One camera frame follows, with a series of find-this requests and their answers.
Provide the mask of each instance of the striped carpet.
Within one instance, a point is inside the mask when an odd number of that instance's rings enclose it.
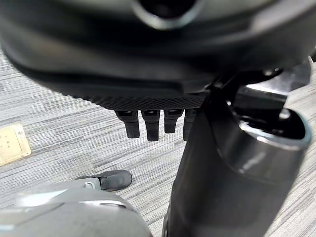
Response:
[[[292,92],[287,102],[308,119],[314,131],[315,104],[316,79]],[[134,181],[118,194],[136,208],[155,237],[161,235],[171,185],[185,146],[183,117],[175,134],[164,134],[160,123],[159,142],[147,142],[142,119],[141,138],[128,139],[113,111],[35,84],[0,52],[0,127],[14,123],[24,126],[32,155],[0,167],[0,207],[11,205],[16,193],[29,188],[104,170],[127,169]],[[314,142],[267,236],[316,236],[315,148]]]

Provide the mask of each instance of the black mesh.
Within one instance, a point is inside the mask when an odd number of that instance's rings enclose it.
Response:
[[[166,110],[200,108],[206,98],[206,93],[185,95],[175,98],[147,98],[147,97],[84,97],[109,110]]]

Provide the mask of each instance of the gray carpet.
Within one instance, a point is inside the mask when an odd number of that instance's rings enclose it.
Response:
[[[300,111],[316,128],[316,79],[294,91],[288,107]],[[81,99],[51,92],[17,72],[0,52],[0,127],[24,126],[32,155],[0,167],[0,207],[17,192],[104,170],[127,169],[132,185],[120,192],[160,236],[171,185],[185,146],[183,118],[175,134],[147,142],[140,120],[139,139],[128,139],[114,112]],[[316,236],[315,142],[297,182],[267,236]]]

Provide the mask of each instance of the black plastic lever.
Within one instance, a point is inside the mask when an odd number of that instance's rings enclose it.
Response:
[[[184,110],[164,110],[164,132],[174,133],[176,131],[176,123],[182,116]]]
[[[186,115],[184,117],[184,124],[183,124],[183,140],[187,141],[189,138],[190,130],[194,119],[196,118],[198,109],[188,109],[186,110]]]
[[[146,124],[147,140],[150,142],[158,141],[160,110],[142,111],[142,117]]]
[[[119,120],[123,121],[128,138],[139,138],[138,111],[115,111]]]

